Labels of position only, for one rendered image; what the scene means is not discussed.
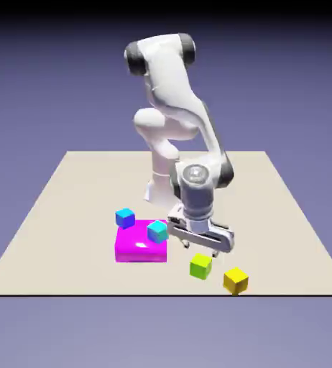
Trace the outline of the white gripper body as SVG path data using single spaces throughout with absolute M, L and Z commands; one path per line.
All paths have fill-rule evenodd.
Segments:
M 228 226 L 218 224 L 213 219 L 208 220 L 208 230 L 197 234 L 187 230 L 185 219 L 180 217 L 167 218 L 168 234 L 175 236 L 180 241 L 199 244 L 213 251 L 229 253 L 234 248 L 234 232 Z

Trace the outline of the small green cube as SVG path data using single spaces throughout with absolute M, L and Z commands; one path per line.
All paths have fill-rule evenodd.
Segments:
M 195 254 L 190 261 L 190 276 L 206 280 L 212 268 L 212 258 L 204 254 Z

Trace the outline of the small cyan cube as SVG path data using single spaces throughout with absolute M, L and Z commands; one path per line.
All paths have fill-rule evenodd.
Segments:
M 168 240 L 167 224 L 156 220 L 147 226 L 147 238 L 156 244 L 161 244 Z

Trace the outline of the small yellow cube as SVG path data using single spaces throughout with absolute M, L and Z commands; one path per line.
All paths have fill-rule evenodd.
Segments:
M 238 295 L 248 288 L 249 276 L 238 267 L 226 271 L 223 286 L 232 294 Z

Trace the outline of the small blue cube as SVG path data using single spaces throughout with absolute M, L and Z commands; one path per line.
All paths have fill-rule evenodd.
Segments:
M 135 225 L 135 213 L 129 208 L 123 208 L 115 212 L 116 225 L 122 229 L 127 229 Z

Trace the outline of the large magenta box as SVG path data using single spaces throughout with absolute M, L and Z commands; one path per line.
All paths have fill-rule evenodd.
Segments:
M 118 228 L 114 243 L 116 262 L 161 262 L 167 261 L 167 241 L 156 244 L 147 238 L 147 226 L 154 219 L 136 219 L 135 225 Z

